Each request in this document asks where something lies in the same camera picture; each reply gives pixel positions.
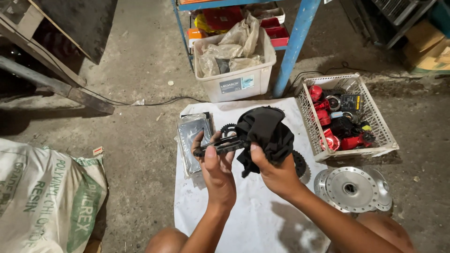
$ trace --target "white sheet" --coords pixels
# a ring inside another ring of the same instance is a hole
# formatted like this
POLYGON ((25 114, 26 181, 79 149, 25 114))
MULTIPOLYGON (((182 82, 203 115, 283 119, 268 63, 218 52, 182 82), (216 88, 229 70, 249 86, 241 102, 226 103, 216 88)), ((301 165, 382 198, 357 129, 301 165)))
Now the white sheet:
MULTIPOLYGON (((295 98, 190 104, 180 115, 210 112, 213 115, 215 129, 219 130, 225 124, 236 123, 244 112, 267 105, 280 108, 286 114, 283 123, 295 135, 294 150, 303 155, 310 168, 311 179, 306 186, 313 191, 315 176, 321 170, 327 169, 327 166, 314 161, 295 98)), ((325 252, 329 239, 306 216, 267 189, 259 174, 250 173, 244 179, 241 177, 242 164, 234 159, 232 166, 237 201, 225 225, 217 246, 217 253, 325 252)), ((184 176, 183 163, 178 150, 174 203, 175 226, 189 236, 206 210, 208 195, 206 188, 195 187, 192 180, 185 179, 184 176)))

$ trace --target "black cloth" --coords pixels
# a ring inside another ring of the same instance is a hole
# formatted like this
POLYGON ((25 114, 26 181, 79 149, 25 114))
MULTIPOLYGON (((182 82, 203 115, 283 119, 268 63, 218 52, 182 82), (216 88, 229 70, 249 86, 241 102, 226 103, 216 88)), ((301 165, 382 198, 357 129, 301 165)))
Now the black cloth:
MULTIPOLYGON (((279 164, 292 153, 294 134, 281 123, 284 112, 273 107, 258 107, 242 114, 236 124, 236 135, 251 142, 257 142, 272 164, 279 164)), ((244 165, 242 177, 250 172, 260 173, 258 166, 252 162, 250 147, 238 156, 238 161, 244 165)))

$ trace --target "white plastic box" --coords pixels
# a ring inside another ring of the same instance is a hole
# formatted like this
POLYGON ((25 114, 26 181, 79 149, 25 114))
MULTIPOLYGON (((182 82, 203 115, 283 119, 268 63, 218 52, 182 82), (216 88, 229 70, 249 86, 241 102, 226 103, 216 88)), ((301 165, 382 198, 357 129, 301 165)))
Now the white plastic box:
POLYGON ((387 127, 386 122, 381 116, 381 113, 372 99, 372 96, 358 73, 307 78, 302 81, 299 89, 300 95, 298 100, 300 102, 306 130, 308 131, 311 141, 314 159, 317 162, 324 161, 327 158, 344 156, 376 157, 399 149, 397 142, 392 136, 391 131, 387 127), (369 148, 365 149, 344 151, 333 151, 330 149, 327 145, 324 131, 322 130, 319 119, 317 118, 311 96, 308 92, 308 87, 311 85, 318 85, 322 89, 343 88, 348 94, 362 94, 364 103, 362 109, 358 113, 358 116, 361 120, 369 122, 372 127, 373 134, 376 136, 376 141, 372 143, 369 148), (325 150, 322 150, 320 140, 324 140, 325 150))
POLYGON ((267 92, 272 66, 277 62, 275 49, 263 28, 259 28, 258 44, 263 45, 264 62, 251 68, 203 77, 198 58, 203 54, 202 46, 219 43, 225 34, 216 35, 194 42, 195 78, 203 84, 213 103, 248 98, 267 92))

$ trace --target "sack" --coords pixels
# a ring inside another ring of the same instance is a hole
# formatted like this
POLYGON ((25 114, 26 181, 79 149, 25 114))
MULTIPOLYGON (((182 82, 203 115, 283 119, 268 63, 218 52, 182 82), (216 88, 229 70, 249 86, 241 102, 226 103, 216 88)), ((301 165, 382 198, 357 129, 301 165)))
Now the sack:
POLYGON ((0 139, 0 248, 82 253, 107 193, 101 156, 0 139))

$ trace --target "blue shelf post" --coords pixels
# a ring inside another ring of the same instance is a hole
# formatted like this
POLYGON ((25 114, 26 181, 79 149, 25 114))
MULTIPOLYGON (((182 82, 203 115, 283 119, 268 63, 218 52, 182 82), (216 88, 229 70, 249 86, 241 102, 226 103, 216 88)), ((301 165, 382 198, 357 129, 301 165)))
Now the blue shelf post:
POLYGON ((178 14, 178 10, 176 9, 176 0, 171 0, 173 5, 173 12, 175 12, 176 22, 178 23, 178 28, 180 29, 181 39, 183 39, 184 49, 186 50, 186 54, 188 56, 189 66, 191 66, 192 72, 194 72, 194 67, 192 66, 191 57, 189 55, 188 44, 186 43, 185 33, 183 31, 183 27, 181 25, 180 15, 178 14))
POLYGON ((312 20, 320 5, 320 1, 321 0, 302 0, 300 3, 294 27, 292 28, 291 37, 289 38, 286 52, 284 52, 284 58, 281 62, 280 72, 278 73, 277 82, 272 94, 274 98, 279 98, 283 95, 289 76, 297 61, 298 54, 302 49, 306 35, 311 27, 312 20))

